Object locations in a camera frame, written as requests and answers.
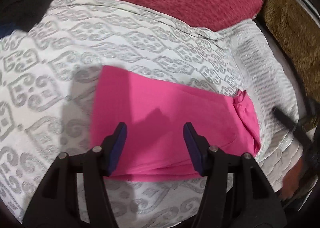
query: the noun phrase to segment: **black cloth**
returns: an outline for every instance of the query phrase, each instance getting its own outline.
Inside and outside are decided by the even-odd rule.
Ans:
[[[0,0],[0,25],[15,23],[28,32],[39,23],[52,0]]]

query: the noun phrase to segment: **pink towel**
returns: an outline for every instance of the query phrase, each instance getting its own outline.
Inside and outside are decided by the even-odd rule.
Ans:
[[[93,104],[90,146],[100,145],[121,121],[128,136],[112,176],[122,180],[199,177],[183,139],[186,122],[226,153],[255,156],[260,149],[259,124],[246,91],[233,98],[104,66]]]

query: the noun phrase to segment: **white patterned bedspread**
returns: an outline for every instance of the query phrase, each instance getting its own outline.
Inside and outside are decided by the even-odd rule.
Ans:
[[[261,127],[256,159],[275,190],[301,155],[271,115],[280,104],[297,120],[294,90],[252,20],[212,32],[117,0],[54,0],[29,33],[0,40],[0,195],[20,221],[57,154],[88,150],[106,64],[225,95],[246,89]],[[197,212],[205,178],[105,183],[120,227],[169,227]],[[81,178],[78,190],[88,220]]]

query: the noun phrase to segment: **brown blanket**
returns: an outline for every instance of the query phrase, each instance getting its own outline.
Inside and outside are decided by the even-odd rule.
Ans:
[[[307,97],[320,102],[320,29],[295,0],[264,0],[259,18],[292,60]]]

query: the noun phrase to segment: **blue cloth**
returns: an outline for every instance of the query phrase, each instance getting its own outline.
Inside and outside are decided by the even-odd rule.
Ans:
[[[0,25],[0,38],[10,35],[16,29],[20,28],[14,22]]]

